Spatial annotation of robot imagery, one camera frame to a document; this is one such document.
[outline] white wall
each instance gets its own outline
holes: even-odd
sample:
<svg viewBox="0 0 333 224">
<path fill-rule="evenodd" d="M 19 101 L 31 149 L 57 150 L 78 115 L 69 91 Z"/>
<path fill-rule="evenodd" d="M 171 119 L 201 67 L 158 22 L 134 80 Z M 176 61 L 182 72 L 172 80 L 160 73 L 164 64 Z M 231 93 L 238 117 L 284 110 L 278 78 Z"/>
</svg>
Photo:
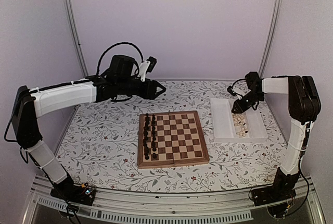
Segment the white wall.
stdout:
<svg viewBox="0 0 333 224">
<path fill-rule="evenodd" d="M 274 0 L 72 0 L 90 74 L 128 41 L 158 60 L 151 78 L 237 79 L 258 70 Z M 138 57 L 130 46 L 114 54 Z"/>
<path fill-rule="evenodd" d="M 16 90 L 81 77 L 63 0 L 0 0 L 0 134 L 5 131 Z M 40 131 L 56 147 L 69 113 L 43 117 Z M 22 221 L 24 201 L 36 170 L 19 155 L 19 145 L 0 141 L 0 223 Z"/>
<path fill-rule="evenodd" d="M 327 223 L 333 223 L 333 0 L 283 0 L 265 77 L 313 76 L 322 111 L 310 136 L 304 170 L 310 172 Z M 278 123 L 289 136 L 287 98 L 268 98 Z"/>
</svg>

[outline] small white piece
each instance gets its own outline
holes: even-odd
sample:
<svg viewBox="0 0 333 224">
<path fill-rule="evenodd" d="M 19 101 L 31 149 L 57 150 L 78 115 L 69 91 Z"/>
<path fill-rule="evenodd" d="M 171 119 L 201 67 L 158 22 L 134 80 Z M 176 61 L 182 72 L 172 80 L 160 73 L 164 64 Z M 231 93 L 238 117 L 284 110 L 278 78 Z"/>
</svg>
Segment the small white piece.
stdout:
<svg viewBox="0 0 333 224">
<path fill-rule="evenodd" d="M 146 60 L 146 61 L 143 61 L 139 66 L 139 75 L 138 75 L 138 77 L 141 78 L 141 82 L 146 81 L 146 73 L 147 73 L 147 70 L 149 68 L 149 65 L 150 65 L 150 61 Z"/>
</svg>

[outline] chess square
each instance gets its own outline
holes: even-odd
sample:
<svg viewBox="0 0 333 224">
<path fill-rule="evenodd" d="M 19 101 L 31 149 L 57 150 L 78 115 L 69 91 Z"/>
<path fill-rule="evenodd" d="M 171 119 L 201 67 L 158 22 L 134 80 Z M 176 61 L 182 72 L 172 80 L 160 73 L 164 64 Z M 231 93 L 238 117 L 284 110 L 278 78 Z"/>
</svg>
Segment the chess square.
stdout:
<svg viewBox="0 0 333 224">
<path fill-rule="evenodd" d="M 195 155 L 195 153 L 194 152 L 187 152 L 187 156 L 188 156 L 188 158 L 196 158 L 196 155 Z"/>
<path fill-rule="evenodd" d="M 187 158 L 187 153 L 181 153 L 181 159 L 186 159 Z"/>
<path fill-rule="evenodd" d="M 158 157 L 159 155 L 158 154 L 156 154 L 156 158 L 154 159 L 153 157 L 152 157 L 152 155 L 151 155 L 151 160 L 159 160 L 159 157 Z"/>
<path fill-rule="evenodd" d="M 174 153 L 174 154 L 173 154 L 173 158 L 174 158 L 175 160 L 179 160 L 179 159 L 181 158 L 181 154 L 180 154 L 180 153 Z"/>
<path fill-rule="evenodd" d="M 172 152 L 178 153 L 179 152 L 179 147 L 172 147 Z"/>
<path fill-rule="evenodd" d="M 201 145 L 194 145 L 193 148 L 194 148 L 194 151 L 200 151 Z"/>
<path fill-rule="evenodd" d="M 200 139 L 199 134 L 191 134 L 192 140 L 194 139 Z"/>
<path fill-rule="evenodd" d="M 158 154 L 158 158 L 159 158 L 159 160 L 166 160 L 167 156 L 166 156 L 166 154 Z"/>
<path fill-rule="evenodd" d="M 200 141 L 199 139 L 193 139 L 193 145 L 199 145 Z"/>
<path fill-rule="evenodd" d="M 167 154 L 172 153 L 172 147 L 166 147 L 166 148 L 165 148 L 165 152 L 166 152 Z"/>
<path fill-rule="evenodd" d="M 158 148 L 158 153 L 159 154 L 165 154 L 165 147 L 159 147 Z"/>
<path fill-rule="evenodd" d="M 179 152 L 187 152 L 186 146 L 180 146 Z"/>
<path fill-rule="evenodd" d="M 167 160 L 172 160 L 173 159 L 173 154 L 172 153 L 166 154 L 166 159 Z"/>
<path fill-rule="evenodd" d="M 178 140 L 181 141 L 181 140 L 185 140 L 185 135 L 184 134 L 179 134 L 178 135 Z"/>
<path fill-rule="evenodd" d="M 186 146 L 186 143 L 185 143 L 185 141 L 178 141 L 178 145 L 179 146 Z"/>
<path fill-rule="evenodd" d="M 192 146 L 193 141 L 192 140 L 185 140 L 186 146 Z"/>
<path fill-rule="evenodd" d="M 186 149 L 187 149 L 187 151 L 194 151 L 194 148 L 193 148 L 193 146 L 186 146 Z"/>
<path fill-rule="evenodd" d="M 165 147 L 165 142 L 158 142 L 158 147 Z"/>
<path fill-rule="evenodd" d="M 178 146 L 179 146 L 178 141 L 172 141 L 172 146 L 173 146 L 173 147 L 178 147 Z"/>
<path fill-rule="evenodd" d="M 194 155 L 196 157 L 202 157 L 202 152 L 201 151 L 194 151 Z"/>
</svg>

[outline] ventilation grille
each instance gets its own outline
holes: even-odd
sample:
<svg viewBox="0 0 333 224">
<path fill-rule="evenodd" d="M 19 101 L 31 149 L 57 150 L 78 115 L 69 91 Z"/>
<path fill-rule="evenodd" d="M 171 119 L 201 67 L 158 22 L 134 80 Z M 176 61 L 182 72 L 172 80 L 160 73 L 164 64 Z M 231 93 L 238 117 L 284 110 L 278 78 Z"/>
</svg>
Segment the ventilation grille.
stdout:
<svg viewBox="0 0 333 224">
<path fill-rule="evenodd" d="M 56 210 L 66 211 L 66 203 L 58 200 L 39 196 L 38 203 Z M 96 220 L 119 224 L 220 224 L 220 223 L 239 223 L 253 220 L 251 211 L 242 211 L 232 214 L 198 216 L 198 217 L 145 217 L 126 214 L 115 214 L 108 211 L 90 209 L 85 214 L 78 213 L 79 216 L 88 217 Z"/>
<path fill-rule="evenodd" d="M 239 223 L 253 220 L 251 211 L 243 211 L 234 214 L 204 216 L 204 217 L 133 217 L 129 215 L 111 214 L 105 211 L 92 210 L 93 219 L 104 220 L 113 223 L 133 224 L 213 224 L 213 223 Z"/>
<path fill-rule="evenodd" d="M 56 210 L 66 210 L 67 204 L 64 204 L 59 201 L 50 200 L 46 197 L 39 197 L 38 203 Z"/>
</svg>

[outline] metal frame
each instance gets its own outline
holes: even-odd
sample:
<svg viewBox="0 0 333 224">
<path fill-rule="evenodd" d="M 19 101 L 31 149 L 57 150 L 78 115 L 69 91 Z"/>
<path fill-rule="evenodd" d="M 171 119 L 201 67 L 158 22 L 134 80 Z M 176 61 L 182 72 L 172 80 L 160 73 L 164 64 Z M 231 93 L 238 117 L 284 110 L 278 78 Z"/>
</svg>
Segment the metal frame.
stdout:
<svg viewBox="0 0 333 224">
<path fill-rule="evenodd" d="M 79 35 L 78 35 L 78 31 L 77 31 L 75 19 L 74 19 L 72 3 L 71 3 L 71 0 L 63 0 L 63 1 L 65 4 L 69 27 L 71 29 L 73 43 L 74 43 L 76 55 L 78 57 L 79 65 L 80 65 L 83 76 L 86 77 L 86 76 L 88 76 L 88 69 L 87 69 L 87 66 L 86 66 L 86 63 L 85 63 L 85 60 L 83 57 L 83 52 L 81 49 Z M 273 38 L 274 38 L 274 33 L 275 33 L 276 25 L 277 25 L 277 20 L 278 20 L 281 4 L 282 4 L 282 0 L 274 1 L 274 9 L 273 9 L 272 19 L 271 19 L 271 24 L 270 24 L 270 30 L 268 32 L 264 53 L 263 53 L 263 56 L 262 56 L 262 59 L 260 62 L 260 66 L 259 66 L 258 73 L 259 73 L 260 77 L 262 77 L 264 75 L 268 57 L 271 52 L 272 42 L 273 42 Z"/>
<path fill-rule="evenodd" d="M 274 2 L 274 10 L 273 10 L 273 14 L 272 14 L 271 26 L 270 26 L 270 30 L 268 32 L 268 37 L 267 37 L 267 41 L 266 41 L 266 45 L 265 45 L 265 49 L 264 49 L 264 54 L 261 58 L 261 62 L 260 62 L 260 66 L 259 66 L 258 73 L 261 78 L 263 77 L 263 75 L 265 73 L 268 58 L 269 58 L 269 55 L 271 52 L 273 38 L 274 38 L 275 30 L 276 30 L 277 19 L 278 19 L 279 13 L 280 13 L 281 4 L 282 4 L 282 0 L 275 0 L 275 2 Z"/>
<path fill-rule="evenodd" d="M 323 224 L 325 219 L 314 185 L 311 178 L 308 180 L 311 189 L 308 201 L 312 218 L 315 224 Z M 49 195 L 51 188 L 45 177 L 36 176 L 23 224 L 31 223 L 37 204 L 65 211 L 66 203 Z M 297 182 L 295 188 L 296 198 L 305 196 L 306 182 L 303 179 Z M 237 223 L 241 222 L 239 216 L 252 218 L 251 210 L 266 207 L 265 205 L 255 207 L 248 199 L 248 192 L 249 189 L 202 193 L 149 193 L 97 189 L 93 206 L 74 203 L 73 205 L 80 207 L 78 215 L 81 217 L 112 223 L 198 224 L 199 220 L 206 224 Z"/>
<path fill-rule="evenodd" d="M 67 13 L 68 23 L 69 23 L 69 27 L 70 27 L 70 30 L 71 30 L 71 33 L 72 33 L 73 43 L 74 43 L 76 55 L 78 57 L 81 72 L 82 72 L 83 77 L 87 77 L 88 76 L 88 69 L 87 69 L 87 66 L 85 64 L 85 60 L 84 60 L 84 57 L 83 57 L 81 44 L 80 44 L 80 40 L 79 40 L 78 31 L 76 29 L 74 13 L 73 13 L 73 8 L 72 8 L 72 2 L 71 2 L 71 0 L 63 0 L 63 2 L 65 4 L 65 10 L 66 10 L 66 13 Z"/>
</svg>

